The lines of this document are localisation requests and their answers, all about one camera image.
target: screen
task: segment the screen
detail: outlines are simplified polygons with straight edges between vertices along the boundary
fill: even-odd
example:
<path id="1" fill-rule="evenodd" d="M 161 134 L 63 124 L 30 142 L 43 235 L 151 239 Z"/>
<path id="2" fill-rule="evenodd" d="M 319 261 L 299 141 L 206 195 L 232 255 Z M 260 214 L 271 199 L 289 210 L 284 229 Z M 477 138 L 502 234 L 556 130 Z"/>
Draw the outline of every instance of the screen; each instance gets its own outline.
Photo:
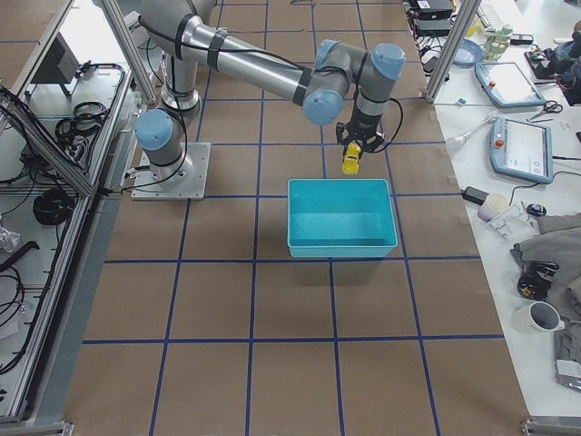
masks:
<path id="1" fill-rule="evenodd" d="M 506 168 L 547 176 L 545 129 L 507 121 Z"/>
<path id="2" fill-rule="evenodd" d="M 494 94 L 503 102 L 532 102 L 538 100 L 537 91 L 530 85 L 515 64 L 483 64 L 489 80 L 497 84 Z"/>

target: metal plate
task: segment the metal plate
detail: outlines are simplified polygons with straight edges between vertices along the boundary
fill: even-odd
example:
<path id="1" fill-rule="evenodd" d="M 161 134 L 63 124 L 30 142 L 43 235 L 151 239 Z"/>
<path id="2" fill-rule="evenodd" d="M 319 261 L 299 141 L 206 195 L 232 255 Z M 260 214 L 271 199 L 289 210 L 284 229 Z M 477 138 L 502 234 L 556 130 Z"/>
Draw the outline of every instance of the metal plate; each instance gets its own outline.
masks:
<path id="1" fill-rule="evenodd" d="M 184 200 L 192 198 L 201 200 L 206 189 L 206 177 L 208 175 L 208 162 L 210 161 L 210 143 L 189 143 L 187 154 L 193 160 L 193 172 L 188 173 L 179 184 L 164 187 L 161 183 L 144 188 L 132 190 L 132 198 L 135 200 Z M 149 159 L 145 153 L 139 165 L 149 165 Z M 152 173 L 143 171 L 137 174 L 135 186 L 154 183 Z"/>

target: teal tray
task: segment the teal tray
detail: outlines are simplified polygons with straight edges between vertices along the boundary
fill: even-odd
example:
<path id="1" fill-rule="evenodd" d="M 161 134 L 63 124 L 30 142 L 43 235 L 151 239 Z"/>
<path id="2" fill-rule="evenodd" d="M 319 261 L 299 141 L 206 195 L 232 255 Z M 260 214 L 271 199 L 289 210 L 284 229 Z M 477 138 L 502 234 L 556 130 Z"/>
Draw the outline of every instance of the teal tray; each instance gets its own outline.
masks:
<path id="1" fill-rule="evenodd" d="M 292 257 L 384 257 L 398 246 L 383 179 L 289 180 Z"/>

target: mounting plate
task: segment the mounting plate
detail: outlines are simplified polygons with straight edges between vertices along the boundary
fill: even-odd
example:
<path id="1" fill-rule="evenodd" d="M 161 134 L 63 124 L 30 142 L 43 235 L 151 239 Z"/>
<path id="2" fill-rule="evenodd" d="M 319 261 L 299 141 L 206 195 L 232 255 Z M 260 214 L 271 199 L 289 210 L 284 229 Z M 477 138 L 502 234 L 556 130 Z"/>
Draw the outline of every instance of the mounting plate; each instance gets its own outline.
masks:
<path id="1" fill-rule="evenodd" d="M 193 200 L 203 199 L 210 161 L 210 143 L 188 143 L 186 163 L 172 179 L 167 182 L 135 188 L 132 190 L 134 200 Z M 139 165 L 149 165 L 149 159 L 143 153 Z M 135 178 L 135 186 L 154 183 L 162 177 L 154 177 L 151 171 L 142 171 Z"/>

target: cup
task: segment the cup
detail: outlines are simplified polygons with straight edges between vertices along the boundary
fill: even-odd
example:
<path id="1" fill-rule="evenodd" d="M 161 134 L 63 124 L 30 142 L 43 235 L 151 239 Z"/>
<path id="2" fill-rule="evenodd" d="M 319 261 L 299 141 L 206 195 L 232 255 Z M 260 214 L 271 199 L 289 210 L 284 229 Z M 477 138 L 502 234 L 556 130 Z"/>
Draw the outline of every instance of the cup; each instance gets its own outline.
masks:
<path id="1" fill-rule="evenodd" d="M 508 209 L 508 200 L 499 193 L 490 193 L 478 209 L 478 218 L 490 221 Z"/>
<path id="2" fill-rule="evenodd" d="M 512 325 L 517 332 L 535 334 L 563 330 L 565 323 L 559 313 L 547 302 L 533 302 L 512 314 Z"/>

